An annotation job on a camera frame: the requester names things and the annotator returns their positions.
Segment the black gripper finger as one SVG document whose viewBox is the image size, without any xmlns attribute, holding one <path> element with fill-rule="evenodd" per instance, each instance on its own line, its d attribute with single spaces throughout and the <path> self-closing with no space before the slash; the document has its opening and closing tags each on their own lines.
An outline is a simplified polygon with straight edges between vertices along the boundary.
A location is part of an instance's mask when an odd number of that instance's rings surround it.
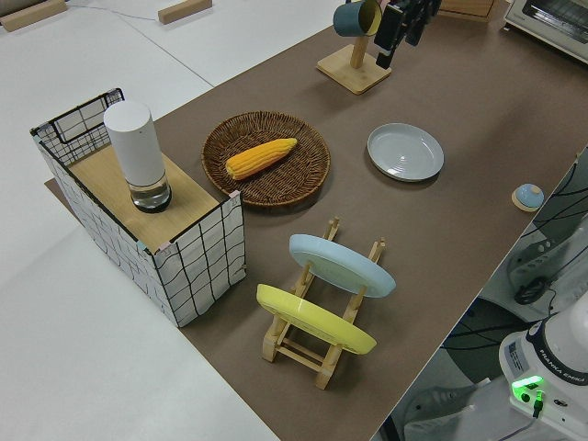
<svg viewBox="0 0 588 441">
<path fill-rule="evenodd" d="M 379 29 L 374 38 L 374 44 L 379 48 L 376 65 L 379 67 L 390 67 L 394 52 L 400 42 L 402 21 L 405 18 L 404 11 L 393 4 L 387 4 Z"/>
<path fill-rule="evenodd" d="M 417 46 L 430 19 L 429 16 L 412 17 L 405 35 L 405 41 L 412 46 Z"/>
</svg>

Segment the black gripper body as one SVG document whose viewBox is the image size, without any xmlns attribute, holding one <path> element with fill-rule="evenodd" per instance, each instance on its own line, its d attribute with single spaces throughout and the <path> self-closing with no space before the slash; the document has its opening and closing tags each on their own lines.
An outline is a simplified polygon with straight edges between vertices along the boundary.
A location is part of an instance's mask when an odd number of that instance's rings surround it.
<svg viewBox="0 0 588 441">
<path fill-rule="evenodd" d="M 398 7 L 406 18 L 429 18 L 435 15 L 434 0 L 401 0 Z"/>
</svg>

